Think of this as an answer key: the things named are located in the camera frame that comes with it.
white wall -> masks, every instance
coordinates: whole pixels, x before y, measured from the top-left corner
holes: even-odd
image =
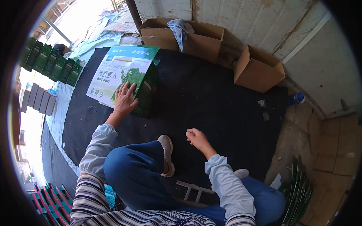
[[[239,52],[249,44],[281,60],[327,13],[323,3],[312,0],[138,0],[136,5],[143,21],[148,18],[192,20],[194,5],[194,20],[228,30],[224,36],[227,46]],[[352,52],[333,18],[285,68],[287,75],[328,117],[335,116],[335,111],[341,112],[341,98],[348,106],[362,102]]]

leg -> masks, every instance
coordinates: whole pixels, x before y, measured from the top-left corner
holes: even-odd
[[[241,181],[248,192],[254,197],[256,225],[263,226],[277,221],[284,212],[286,203],[284,195],[249,176],[243,178]],[[182,207],[181,210],[208,217],[218,226],[223,226],[226,221],[225,209],[221,208],[219,205],[208,206],[200,209]]]
[[[256,225],[262,226],[277,221],[284,212],[285,196],[274,188],[249,176],[241,181],[254,197]]]
[[[180,205],[160,182],[164,150],[158,141],[112,150],[104,163],[107,183],[132,210],[175,210]]]

sneaker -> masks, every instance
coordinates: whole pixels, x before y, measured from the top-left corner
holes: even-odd
[[[241,180],[241,179],[243,179],[244,177],[249,176],[249,171],[248,171],[247,169],[239,169],[239,170],[234,171],[234,174],[237,176],[237,178],[239,178],[239,179]]]
[[[169,171],[167,173],[161,174],[161,176],[172,177],[173,174],[175,173],[175,166],[171,162],[171,155],[172,155],[172,149],[173,149],[172,141],[167,135],[161,135],[157,139],[157,141],[160,142],[163,147],[163,151],[165,153],[165,160],[168,164],[168,169],[169,169]]]

cloth rag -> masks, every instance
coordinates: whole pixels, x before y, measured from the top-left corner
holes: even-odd
[[[174,19],[167,22],[167,26],[172,30],[181,52],[183,51],[183,42],[187,40],[186,33],[194,34],[192,26],[182,19]]]

sleeve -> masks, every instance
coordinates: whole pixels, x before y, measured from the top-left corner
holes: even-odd
[[[77,181],[77,190],[70,213],[70,225],[82,225],[94,217],[110,212],[104,187],[91,175],[81,175]]]
[[[108,153],[113,150],[110,143],[114,141],[117,135],[113,126],[109,124],[97,127],[85,150],[85,155],[79,163],[80,173],[93,175],[103,183],[106,182],[103,165]]]
[[[227,158],[219,154],[211,156],[205,163],[205,173],[220,197],[220,206],[226,211],[226,225],[255,225],[254,197],[227,164]]]

